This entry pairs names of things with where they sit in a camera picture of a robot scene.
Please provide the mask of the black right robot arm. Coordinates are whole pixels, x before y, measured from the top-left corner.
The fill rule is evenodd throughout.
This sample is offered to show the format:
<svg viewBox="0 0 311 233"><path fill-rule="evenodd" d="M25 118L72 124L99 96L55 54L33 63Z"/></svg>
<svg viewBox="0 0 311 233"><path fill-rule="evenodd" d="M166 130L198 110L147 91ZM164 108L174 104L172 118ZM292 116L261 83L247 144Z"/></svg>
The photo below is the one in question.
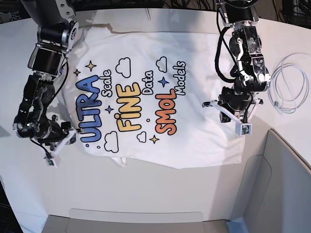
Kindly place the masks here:
<svg viewBox="0 0 311 233"><path fill-rule="evenodd" d="M33 71L23 90L13 129L21 138L35 138L39 144L60 142L71 129L48 119L47 108L59 93L53 82L68 63L79 23L68 0L24 0L22 5L38 25L37 43L28 62Z"/></svg>

